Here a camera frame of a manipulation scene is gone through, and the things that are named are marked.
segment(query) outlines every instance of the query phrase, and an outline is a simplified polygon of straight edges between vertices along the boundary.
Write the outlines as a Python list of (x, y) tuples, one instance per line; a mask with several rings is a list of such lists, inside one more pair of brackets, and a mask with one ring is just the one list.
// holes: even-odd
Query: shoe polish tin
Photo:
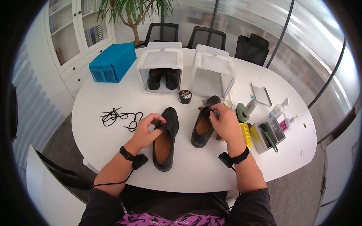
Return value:
[(183, 104), (188, 104), (191, 101), (192, 93), (186, 89), (178, 93), (178, 100)]

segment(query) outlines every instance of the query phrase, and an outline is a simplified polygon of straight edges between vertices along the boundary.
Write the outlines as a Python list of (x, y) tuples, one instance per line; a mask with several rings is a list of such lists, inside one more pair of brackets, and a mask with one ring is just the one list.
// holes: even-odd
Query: wrist strap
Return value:
[(136, 159), (136, 156), (133, 156), (131, 153), (129, 153), (123, 146), (119, 149), (119, 153), (125, 157), (128, 161), (134, 161)]
[(245, 151), (244, 151), (241, 155), (231, 158), (231, 161), (232, 161), (234, 164), (238, 164), (238, 163), (240, 163), (241, 161), (245, 160), (245, 159), (247, 158), (248, 154), (249, 154), (249, 148), (246, 147), (246, 148), (245, 148)]

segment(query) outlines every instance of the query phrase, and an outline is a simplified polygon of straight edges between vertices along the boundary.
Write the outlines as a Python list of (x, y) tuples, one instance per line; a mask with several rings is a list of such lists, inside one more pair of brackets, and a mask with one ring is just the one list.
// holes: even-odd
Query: clear plastic bottle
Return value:
[(293, 129), (293, 122), (295, 122), (296, 118), (298, 117), (299, 115), (296, 114), (291, 119), (286, 118), (279, 124), (284, 133), (289, 132)]
[(278, 119), (283, 113), (286, 106), (289, 106), (289, 99), (285, 98), (283, 103), (277, 104), (271, 112), (269, 112), (269, 118), (275, 117)]

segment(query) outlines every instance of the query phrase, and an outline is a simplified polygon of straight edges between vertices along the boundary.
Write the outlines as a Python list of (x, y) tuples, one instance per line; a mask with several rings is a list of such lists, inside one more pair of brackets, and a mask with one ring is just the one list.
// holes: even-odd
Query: door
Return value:
[(102, 21), (101, 16), (97, 20), (101, 0), (76, 0), (78, 9), (79, 33), (85, 53), (89, 53), (100, 46), (112, 41), (109, 16)]
[(75, 0), (50, 0), (45, 7), (45, 28), (54, 62), (61, 73), (84, 54)]

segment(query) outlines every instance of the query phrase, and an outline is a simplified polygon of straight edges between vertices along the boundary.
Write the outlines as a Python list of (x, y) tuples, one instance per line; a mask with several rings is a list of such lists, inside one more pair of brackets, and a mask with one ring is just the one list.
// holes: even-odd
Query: pink label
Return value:
[(282, 128), (283, 131), (287, 129), (287, 125), (285, 124), (285, 120), (283, 120), (283, 121), (280, 123), (280, 127)]

